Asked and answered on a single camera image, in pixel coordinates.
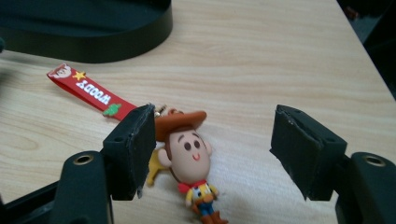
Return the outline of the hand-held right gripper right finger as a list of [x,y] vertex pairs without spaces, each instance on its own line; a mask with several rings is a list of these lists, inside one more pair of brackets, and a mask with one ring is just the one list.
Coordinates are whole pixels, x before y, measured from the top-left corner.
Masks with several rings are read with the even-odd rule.
[[347,142],[305,112],[276,107],[270,152],[311,201],[338,194],[339,224],[396,224],[396,164]]

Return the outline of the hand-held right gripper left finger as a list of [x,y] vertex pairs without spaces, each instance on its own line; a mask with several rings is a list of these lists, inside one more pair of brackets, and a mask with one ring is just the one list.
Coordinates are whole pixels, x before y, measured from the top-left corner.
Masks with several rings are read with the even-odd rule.
[[112,203],[139,194],[155,147],[154,105],[143,105],[114,128],[101,150],[64,162],[49,224],[113,224]]

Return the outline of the cowboy figure keychain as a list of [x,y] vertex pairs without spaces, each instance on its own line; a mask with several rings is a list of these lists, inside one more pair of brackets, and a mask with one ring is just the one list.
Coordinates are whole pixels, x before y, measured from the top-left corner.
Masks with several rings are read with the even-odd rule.
[[[48,72],[48,78],[59,87],[97,108],[105,117],[124,119],[136,106],[108,91],[69,65],[63,63]],[[156,140],[163,144],[154,150],[149,161],[148,182],[168,170],[177,182],[178,191],[185,195],[185,205],[194,211],[203,224],[228,224],[213,208],[218,198],[217,188],[207,182],[212,146],[197,129],[206,119],[206,112],[184,113],[175,108],[154,112]]]

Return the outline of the black round base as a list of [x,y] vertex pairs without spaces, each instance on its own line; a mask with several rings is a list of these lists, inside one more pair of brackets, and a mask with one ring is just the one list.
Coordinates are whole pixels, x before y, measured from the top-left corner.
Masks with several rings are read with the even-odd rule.
[[172,0],[0,0],[6,49],[54,59],[130,59],[161,45],[172,29]]

